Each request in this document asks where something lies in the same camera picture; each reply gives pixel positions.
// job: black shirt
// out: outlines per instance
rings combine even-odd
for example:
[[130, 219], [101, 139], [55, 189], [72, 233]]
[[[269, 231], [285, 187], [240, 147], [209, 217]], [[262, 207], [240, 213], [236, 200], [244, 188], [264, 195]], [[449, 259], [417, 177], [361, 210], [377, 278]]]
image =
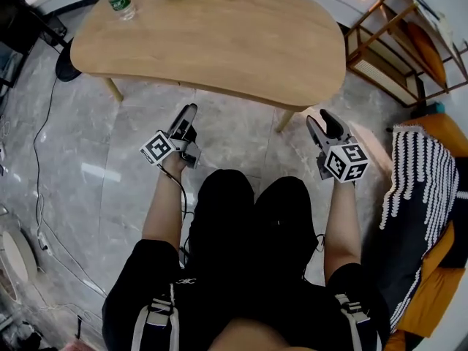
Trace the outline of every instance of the black shirt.
[[[383, 344], [389, 335], [387, 306], [359, 264], [340, 267], [327, 287], [306, 281], [277, 282], [275, 277], [260, 283], [239, 278], [230, 281], [215, 275], [190, 274], [180, 267], [178, 253], [169, 243], [142, 240], [102, 308], [103, 336], [110, 351], [131, 349], [140, 310], [169, 283], [174, 284], [182, 351], [207, 350], [224, 327], [238, 317], [264, 322], [294, 347], [352, 350], [350, 325], [334, 297], [343, 293], [350, 301], [361, 302]], [[151, 348], [159, 350], [166, 341], [160, 340]]]

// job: marble floor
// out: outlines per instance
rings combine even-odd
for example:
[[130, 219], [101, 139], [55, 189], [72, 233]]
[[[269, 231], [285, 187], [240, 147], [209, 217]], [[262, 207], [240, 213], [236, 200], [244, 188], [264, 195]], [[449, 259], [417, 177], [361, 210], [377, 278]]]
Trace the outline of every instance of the marble floor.
[[[88, 10], [61, 16], [70, 37]], [[45, 334], [61, 346], [75, 332], [76, 320], [70, 310], [58, 305], [70, 303], [68, 308], [86, 321], [84, 339], [103, 349], [98, 334], [102, 323], [96, 316], [103, 298], [41, 251], [35, 237], [38, 194], [32, 142], [48, 111], [57, 57], [52, 48], [38, 41], [8, 95], [5, 121], [10, 123], [10, 133], [3, 139], [7, 157], [2, 162], [6, 173], [0, 177], [0, 203], [10, 213], [0, 218], [0, 225], [7, 230], [20, 222], [41, 268], [34, 284], [19, 284], [13, 277], [25, 313], [40, 317]], [[297, 176], [309, 190], [316, 233], [325, 232], [332, 183], [320, 180], [315, 162], [319, 150], [307, 131], [306, 116], [317, 114], [320, 108], [336, 113], [371, 154], [371, 167], [356, 186], [363, 235], [375, 224], [383, 194], [390, 186], [391, 141], [385, 128], [409, 118], [408, 110], [350, 73], [338, 94], [296, 113], [280, 134], [273, 127], [281, 111], [274, 107], [190, 88], [128, 80], [116, 84], [125, 97], [121, 104], [91, 76], [81, 75], [69, 83], [58, 81], [50, 118], [36, 144], [44, 222], [88, 277], [47, 226], [42, 224], [41, 229], [54, 255], [73, 274], [92, 286], [91, 278], [105, 292], [140, 238], [159, 175], [138, 149], [156, 130], [167, 129], [185, 104], [194, 102], [199, 107], [194, 126], [203, 150], [199, 167], [184, 172], [189, 209], [197, 202], [204, 178], [217, 168], [243, 172], [256, 195], [279, 177]], [[184, 222], [184, 238], [189, 225], [190, 215]], [[316, 284], [323, 284], [322, 258], [322, 253], [315, 252], [306, 272], [306, 278]]]

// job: person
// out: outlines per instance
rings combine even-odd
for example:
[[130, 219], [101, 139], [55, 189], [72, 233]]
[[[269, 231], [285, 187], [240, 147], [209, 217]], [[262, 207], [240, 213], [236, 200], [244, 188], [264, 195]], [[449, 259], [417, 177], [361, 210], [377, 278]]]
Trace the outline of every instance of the person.
[[[163, 168], [181, 181], [179, 155], [166, 158]], [[139, 350], [353, 350], [350, 322], [336, 295], [359, 302], [384, 347], [388, 310], [360, 265], [353, 183], [334, 183], [324, 242], [325, 287], [304, 279], [318, 242], [309, 193], [297, 178], [278, 179], [255, 202], [241, 172], [210, 174], [198, 194], [185, 268], [178, 256], [181, 225], [181, 188], [160, 173], [142, 239], [102, 309], [110, 351], [135, 349], [135, 323], [152, 303], [172, 303], [170, 324], [178, 338], [172, 338], [171, 326], [154, 326], [160, 331], [145, 330]], [[167, 301], [152, 301], [168, 287]]]

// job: black and white striped blanket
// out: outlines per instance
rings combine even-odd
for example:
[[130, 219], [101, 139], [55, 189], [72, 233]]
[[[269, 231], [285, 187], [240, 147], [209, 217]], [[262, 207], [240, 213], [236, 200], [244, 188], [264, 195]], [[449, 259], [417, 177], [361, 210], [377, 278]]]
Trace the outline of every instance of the black and white striped blanket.
[[458, 171], [450, 152], [421, 127], [395, 127], [392, 159], [374, 275], [394, 330], [420, 284], [422, 259], [445, 229]]

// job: wooden shelf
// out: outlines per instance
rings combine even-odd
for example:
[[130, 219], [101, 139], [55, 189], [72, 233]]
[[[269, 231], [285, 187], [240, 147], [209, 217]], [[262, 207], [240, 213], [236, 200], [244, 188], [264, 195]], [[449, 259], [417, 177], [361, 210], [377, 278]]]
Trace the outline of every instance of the wooden shelf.
[[442, 35], [431, 25], [431, 23], [427, 20], [427, 18], [424, 17], [424, 15], [420, 13], [419, 9], [415, 10], [415, 14], [422, 21], [424, 25], [424, 29], [427, 30], [429, 33], [431, 33], [437, 39], [437, 41], [444, 47], [444, 49], [450, 54], [450, 57], [445, 59], [444, 62], [446, 62], [446, 60], [453, 59], [457, 67], [460, 69], [461, 73], [464, 75], [465, 79], [468, 81], [467, 68], [465, 67], [464, 62], [461, 59], [462, 52], [460, 52], [460, 50], [458, 50], [458, 48], [454, 44], [452, 44], [453, 50], [455, 51], [455, 56], [453, 56], [453, 51], [448, 47], [446, 41], [444, 40], [444, 38], [442, 38]]
[[[396, 17], [396, 13], [388, 7], [386, 4], [380, 6], [380, 11], [387, 22]], [[443, 90], [447, 89], [444, 83], [437, 80], [436, 75], [429, 67], [429, 65], [420, 56], [416, 47], [412, 44], [410, 36], [408, 35], [407, 23], [404, 20], [400, 20], [398, 23], [388, 29], [389, 35], [400, 45], [404, 52], [421, 68], [423, 71], [431, 77], [431, 79], [439, 85]]]
[[[405, 106], [413, 106], [440, 94], [449, 93], [459, 87], [468, 85], [468, 73], [461, 58], [461, 53], [455, 45], [449, 48], [450, 41], [444, 41], [438, 31], [437, 24], [432, 23], [430, 17], [425, 16], [425, 11], [438, 17], [423, 0], [406, 0], [404, 6], [398, 12], [393, 11], [387, 3], [388, 0], [377, 0], [371, 8], [351, 27], [344, 35], [347, 49], [347, 67], [350, 71], [360, 75], [365, 80], [380, 87]], [[373, 13], [384, 18], [385, 24], [370, 32], [364, 26], [364, 21]], [[422, 54], [413, 45], [408, 30], [409, 16], [416, 19], [420, 26], [430, 36], [434, 44], [441, 44], [437, 49], [446, 49], [449, 56], [443, 63], [454, 61], [459, 68], [464, 80], [448, 86], [440, 80], [435, 71], [429, 66]], [[384, 33], [393, 39], [401, 48], [400, 53], [395, 51], [394, 45], [385, 42]], [[427, 74], [429, 79], [437, 84], [441, 91], [426, 96], [421, 75]]]

